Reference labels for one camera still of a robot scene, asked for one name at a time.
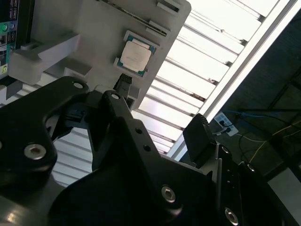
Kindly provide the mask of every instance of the black metal bracket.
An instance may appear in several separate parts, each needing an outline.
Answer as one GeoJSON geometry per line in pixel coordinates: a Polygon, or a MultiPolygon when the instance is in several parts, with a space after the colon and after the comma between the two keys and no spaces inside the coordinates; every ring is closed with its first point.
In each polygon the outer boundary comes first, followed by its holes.
{"type": "Polygon", "coordinates": [[[184,131],[200,169],[161,156],[122,95],[88,93],[73,77],[1,108],[0,120],[0,195],[39,211],[47,200],[52,225],[244,225],[240,172],[202,115],[184,131]],[[49,199],[41,191],[45,184],[54,190],[46,183],[57,157],[53,141],[73,127],[88,130],[93,173],[49,199]]]}

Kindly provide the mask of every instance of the screw hole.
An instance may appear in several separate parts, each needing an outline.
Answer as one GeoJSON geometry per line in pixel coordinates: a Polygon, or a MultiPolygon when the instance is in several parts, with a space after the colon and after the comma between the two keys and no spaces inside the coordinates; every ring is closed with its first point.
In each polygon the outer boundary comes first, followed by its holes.
{"type": "Polygon", "coordinates": [[[77,82],[75,82],[73,85],[74,85],[76,88],[79,88],[79,89],[84,88],[84,86],[83,86],[82,84],[79,84],[79,83],[77,83],[77,82]]]}
{"type": "Polygon", "coordinates": [[[117,94],[112,93],[111,96],[112,96],[114,99],[116,99],[116,100],[119,100],[119,99],[120,99],[120,96],[117,95],[117,94]]]}
{"type": "Polygon", "coordinates": [[[30,152],[31,152],[32,154],[40,154],[40,153],[41,153],[41,150],[38,149],[37,147],[34,147],[34,148],[32,148],[32,149],[30,150],[30,152]]]}
{"type": "Polygon", "coordinates": [[[136,128],[135,130],[136,130],[136,133],[142,134],[142,130],[141,129],[136,128]]]}
{"type": "Polygon", "coordinates": [[[144,145],[143,148],[145,149],[145,151],[150,152],[151,148],[148,145],[144,145]]]}

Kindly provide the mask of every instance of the yellow cable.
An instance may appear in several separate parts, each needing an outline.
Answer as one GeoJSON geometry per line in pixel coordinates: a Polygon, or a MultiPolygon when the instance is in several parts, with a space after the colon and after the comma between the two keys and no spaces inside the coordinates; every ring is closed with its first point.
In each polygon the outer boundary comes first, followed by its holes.
{"type": "MultiPolygon", "coordinates": [[[[300,120],[300,121],[297,121],[297,122],[295,122],[295,123],[293,123],[293,124],[290,125],[290,126],[284,127],[284,128],[282,128],[282,129],[278,130],[277,132],[273,133],[272,136],[274,136],[274,135],[276,135],[276,134],[282,132],[283,130],[286,130],[286,129],[288,129],[288,128],[291,128],[292,126],[297,125],[297,124],[300,123],[300,122],[301,122],[301,120],[300,120]]],[[[259,152],[259,150],[264,146],[264,144],[265,144],[266,142],[267,142],[267,140],[264,141],[264,142],[262,143],[262,145],[259,146],[259,148],[256,150],[255,154],[254,154],[253,157],[251,158],[250,162],[252,162],[253,158],[257,155],[257,153],[259,152]]]]}

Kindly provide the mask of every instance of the black cable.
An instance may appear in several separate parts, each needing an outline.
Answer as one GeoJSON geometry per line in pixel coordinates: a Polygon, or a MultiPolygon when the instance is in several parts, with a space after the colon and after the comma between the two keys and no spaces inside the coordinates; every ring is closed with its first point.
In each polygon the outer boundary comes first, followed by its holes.
{"type": "Polygon", "coordinates": [[[245,151],[243,152],[241,155],[240,155],[240,159],[241,161],[244,161],[243,157],[245,158],[245,160],[248,162],[249,160],[246,158],[245,154],[249,153],[249,152],[255,152],[256,149],[253,149],[253,150],[249,150],[249,151],[245,151]]]}
{"type": "Polygon", "coordinates": [[[231,131],[230,128],[227,128],[227,129],[223,129],[222,131],[219,131],[219,132],[215,132],[215,133],[212,133],[213,136],[220,136],[221,134],[224,134],[224,133],[229,133],[231,131]]]}
{"type": "Polygon", "coordinates": [[[241,161],[243,161],[243,157],[245,158],[246,161],[248,160],[247,157],[245,156],[245,152],[243,151],[243,149],[241,147],[241,141],[244,138],[244,136],[247,135],[248,133],[251,133],[251,132],[249,131],[249,132],[244,133],[238,140],[238,147],[241,152],[241,156],[240,156],[241,161]]]}
{"type": "Polygon", "coordinates": [[[233,124],[231,124],[231,125],[229,125],[229,126],[225,126],[225,122],[224,122],[224,121],[220,121],[220,124],[221,124],[223,127],[225,127],[225,128],[230,127],[230,126],[233,126],[233,124]]]}

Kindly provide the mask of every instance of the plastic slot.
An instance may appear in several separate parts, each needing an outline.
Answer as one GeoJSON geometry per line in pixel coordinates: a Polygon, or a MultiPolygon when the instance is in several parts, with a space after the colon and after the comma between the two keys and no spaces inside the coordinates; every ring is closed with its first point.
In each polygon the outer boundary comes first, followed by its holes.
{"type": "Polygon", "coordinates": [[[7,42],[8,42],[7,35],[6,34],[5,35],[0,35],[0,46],[6,45],[7,42]]]}
{"type": "Polygon", "coordinates": [[[11,42],[11,33],[8,34],[8,43],[11,42]]]}
{"type": "Polygon", "coordinates": [[[13,19],[13,10],[9,11],[9,18],[12,20],[13,19]]]}
{"type": "Polygon", "coordinates": [[[17,9],[14,9],[14,11],[13,11],[13,19],[14,20],[17,19],[17,9]]]}
{"type": "Polygon", "coordinates": [[[15,33],[11,33],[11,42],[15,42],[16,41],[16,34],[15,33]]]}

